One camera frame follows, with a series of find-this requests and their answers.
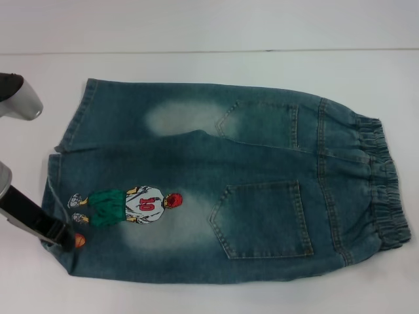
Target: elastic waistband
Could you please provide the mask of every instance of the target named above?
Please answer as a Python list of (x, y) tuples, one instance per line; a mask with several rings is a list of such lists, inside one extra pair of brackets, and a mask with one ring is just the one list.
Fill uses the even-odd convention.
[(399, 180), (379, 119), (357, 117), (361, 149), (371, 157), (374, 222), (381, 250), (395, 249), (410, 240), (410, 230), (400, 202)]

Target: white jersey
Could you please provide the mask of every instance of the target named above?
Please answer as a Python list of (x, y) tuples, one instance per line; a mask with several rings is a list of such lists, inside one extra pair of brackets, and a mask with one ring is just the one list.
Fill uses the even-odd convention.
[(138, 224), (156, 221), (164, 212), (163, 202), (164, 197), (159, 189), (141, 186), (137, 193), (126, 195), (126, 218), (137, 218)]

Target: back pocket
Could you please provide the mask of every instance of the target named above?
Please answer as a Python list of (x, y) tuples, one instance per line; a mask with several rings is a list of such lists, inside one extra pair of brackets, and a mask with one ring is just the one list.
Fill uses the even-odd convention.
[(217, 123), (221, 137), (281, 148), (297, 148), (298, 105), (237, 101)]
[(228, 258), (313, 255), (298, 181), (227, 186), (209, 219)]

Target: orange basketball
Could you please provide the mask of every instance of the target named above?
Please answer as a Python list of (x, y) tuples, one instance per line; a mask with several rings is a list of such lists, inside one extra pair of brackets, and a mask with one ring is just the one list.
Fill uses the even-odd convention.
[(81, 234), (75, 234), (76, 249), (82, 247), (86, 243), (86, 238)]

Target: jeans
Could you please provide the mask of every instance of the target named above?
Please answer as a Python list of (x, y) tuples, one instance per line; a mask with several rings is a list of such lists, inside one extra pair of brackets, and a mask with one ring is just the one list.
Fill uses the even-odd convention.
[(43, 209), (72, 224), (71, 275), (288, 281), (410, 239), (379, 120), (272, 88), (89, 79)]

